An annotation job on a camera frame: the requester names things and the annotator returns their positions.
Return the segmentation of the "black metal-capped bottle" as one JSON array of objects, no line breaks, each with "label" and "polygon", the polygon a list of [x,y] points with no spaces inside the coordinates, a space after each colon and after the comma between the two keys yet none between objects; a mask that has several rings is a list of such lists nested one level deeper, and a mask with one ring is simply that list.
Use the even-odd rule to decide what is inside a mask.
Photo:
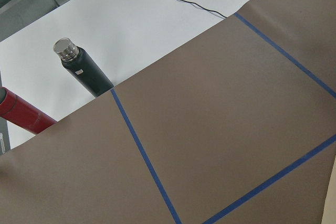
[{"label": "black metal-capped bottle", "polygon": [[53,50],[59,56],[62,66],[94,97],[114,87],[88,53],[69,38],[58,40]]}]

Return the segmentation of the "red cylindrical bottle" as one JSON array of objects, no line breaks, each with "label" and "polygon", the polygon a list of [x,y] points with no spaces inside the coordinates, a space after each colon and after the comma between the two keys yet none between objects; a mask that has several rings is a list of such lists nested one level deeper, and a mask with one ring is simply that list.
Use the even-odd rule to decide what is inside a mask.
[{"label": "red cylindrical bottle", "polygon": [[35,135],[57,123],[6,87],[1,87],[1,117]]}]

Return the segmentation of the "brown table cover sheet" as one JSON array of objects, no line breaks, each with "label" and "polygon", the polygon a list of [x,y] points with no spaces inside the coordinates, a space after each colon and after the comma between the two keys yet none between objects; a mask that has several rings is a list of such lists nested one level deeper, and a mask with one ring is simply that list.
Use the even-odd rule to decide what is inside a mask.
[{"label": "brown table cover sheet", "polygon": [[251,0],[1,156],[1,223],[320,223],[335,0]]}]

